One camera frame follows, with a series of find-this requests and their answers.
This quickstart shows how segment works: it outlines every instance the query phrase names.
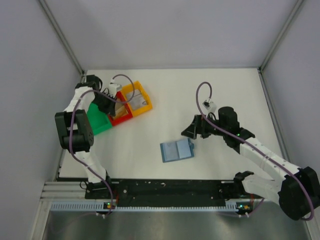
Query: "yellow bin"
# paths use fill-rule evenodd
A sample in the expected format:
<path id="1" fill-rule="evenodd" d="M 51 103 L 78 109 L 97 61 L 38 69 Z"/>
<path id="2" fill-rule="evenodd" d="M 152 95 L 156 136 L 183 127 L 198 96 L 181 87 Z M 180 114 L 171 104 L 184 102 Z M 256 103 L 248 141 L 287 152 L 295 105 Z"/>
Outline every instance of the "yellow bin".
<path id="1" fill-rule="evenodd" d="M 128 106 L 129 106 L 129 109 L 130 109 L 133 117 L 136 117 L 136 116 L 138 116 L 140 114 L 143 114 L 143 113 L 151 110 L 152 109 L 152 104 L 151 104 L 151 101 L 150 101 L 150 98 L 149 98 L 148 94 L 146 93 L 146 91 L 144 90 L 144 88 L 142 87 L 140 82 L 139 81 L 135 81 L 133 83 L 133 85 L 134 85 L 134 89 L 135 90 L 139 90 L 141 95 L 143 96 L 144 100 L 146 101 L 146 105 L 145 106 L 140 107 L 140 108 L 138 108 L 136 110 L 133 110 L 130 102 L 128 102 Z M 121 93 L 122 93 L 122 95 L 123 95 L 123 97 L 124 97 L 124 99 L 126 101 L 128 100 L 127 99 L 127 94 L 131 93 L 131 92 L 133 92 L 133 88 L 132 88 L 131 84 L 122 87 Z"/>

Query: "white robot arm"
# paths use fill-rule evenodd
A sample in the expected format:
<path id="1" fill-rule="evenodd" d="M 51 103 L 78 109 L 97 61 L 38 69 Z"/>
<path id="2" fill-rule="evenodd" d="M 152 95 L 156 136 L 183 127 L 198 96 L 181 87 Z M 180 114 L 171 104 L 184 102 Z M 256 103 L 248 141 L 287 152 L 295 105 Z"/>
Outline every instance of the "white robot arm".
<path id="1" fill-rule="evenodd" d="M 243 194 L 259 195 L 280 205 L 294 220 L 310 213 L 310 205 L 314 208 L 320 206 L 320 184 L 317 173 L 312 168 L 302 169 L 265 147 L 253 133 L 240 127 L 237 113 L 232 107 L 220 108 L 217 119 L 214 114 L 217 106 L 210 98 L 203 106 L 207 109 L 207 119 L 212 124 L 202 115 L 195 115 L 192 124 L 181 134 L 192 139 L 196 139 L 197 134 L 204 139 L 210 135 L 222 136 L 230 148 L 254 162 L 273 178 L 264 179 L 249 171 L 236 174 L 234 181 L 239 183 Z"/>
<path id="2" fill-rule="evenodd" d="M 63 149 L 69 150 L 71 115 L 78 100 L 81 98 L 83 93 L 90 90 L 100 91 L 101 87 L 102 81 L 98 77 L 95 75 L 88 75 L 86 77 L 86 82 L 79 83 L 76 86 L 74 96 L 68 107 L 63 112 L 58 112 L 55 114 L 55 122 L 58 130 L 60 145 Z M 121 85 L 116 84 L 114 83 L 114 80 L 111 80 L 108 88 L 106 88 L 107 93 L 105 94 L 115 99 L 117 92 L 120 91 L 121 88 Z M 92 91 L 83 96 L 75 112 L 72 149 L 75 157 L 86 164 L 86 166 L 83 165 L 83 167 L 87 173 L 88 182 L 95 184 L 100 183 L 101 179 L 94 175 L 88 169 L 88 167 L 105 180 L 107 179 L 108 174 L 106 169 L 100 164 L 100 161 L 93 152 L 92 148 L 90 148 L 94 143 L 94 134 L 87 117 L 87 112 L 91 103 L 96 104 L 98 109 L 107 115 L 115 114 L 115 103 Z"/>

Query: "metal floor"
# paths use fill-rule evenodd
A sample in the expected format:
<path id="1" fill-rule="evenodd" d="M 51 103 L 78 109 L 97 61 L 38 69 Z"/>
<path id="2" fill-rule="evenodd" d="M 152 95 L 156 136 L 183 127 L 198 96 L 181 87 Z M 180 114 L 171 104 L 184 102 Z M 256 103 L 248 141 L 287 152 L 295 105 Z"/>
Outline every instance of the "metal floor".
<path id="1" fill-rule="evenodd" d="M 114 212 L 106 219 L 84 216 L 60 234 L 82 212 L 51 212 L 44 240 L 308 240 L 306 223 L 288 218 L 265 202 L 250 218 L 213 212 Z"/>

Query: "gray wall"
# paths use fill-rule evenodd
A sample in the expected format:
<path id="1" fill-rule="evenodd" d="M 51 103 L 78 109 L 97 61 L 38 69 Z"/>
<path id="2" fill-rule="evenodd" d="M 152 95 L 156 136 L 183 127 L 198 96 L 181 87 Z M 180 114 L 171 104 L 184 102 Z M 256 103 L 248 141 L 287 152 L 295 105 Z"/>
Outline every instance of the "gray wall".
<path id="1" fill-rule="evenodd" d="M 23 240 L 59 152 L 55 112 L 80 76 L 37 1 L 1 1 L 0 23 L 0 239 Z"/>
<path id="2" fill-rule="evenodd" d="M 88 69 L 258 67 L 296 0 L 47 0 Z"/>
<path id="3" fill-rule="evenodd" d="M 320 174 L 320 1 L 307 0 L 265 78 L 290 157 Z"/>

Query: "white tabletop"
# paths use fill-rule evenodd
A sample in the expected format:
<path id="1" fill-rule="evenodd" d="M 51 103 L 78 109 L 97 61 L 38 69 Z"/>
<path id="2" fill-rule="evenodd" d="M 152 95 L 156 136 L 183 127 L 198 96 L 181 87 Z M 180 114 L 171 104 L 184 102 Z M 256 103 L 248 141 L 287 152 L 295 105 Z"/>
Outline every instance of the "white tabletop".
<path id="1" fill-rule="evenodd" d="M 220 136 L 192 140 L 194 158 L 163 163 L 160 143 L 183 138 L 194 115 L 199 114 L 195 95 L 198 85 L 212 85 L 212 99 L 218 108 L 231 106 L 240 126 L 248 129 L 269 149 L 281 156 L 257 69 L 138 69 L 89 70 L 107 87 L 116 74 L 140 81 L 153 109 L 98 134 L 92 149 L 111 178 L 228 180 L 236 173 L 252 171 L 267 178 L 258 166 L 229 148 Z M 128 80 L 118 77 L 123 86 Z M 209 94 L 200 90 L 199 101 Z M 66 151 L 61 178 L 86 178 L 83 167 Z"/>

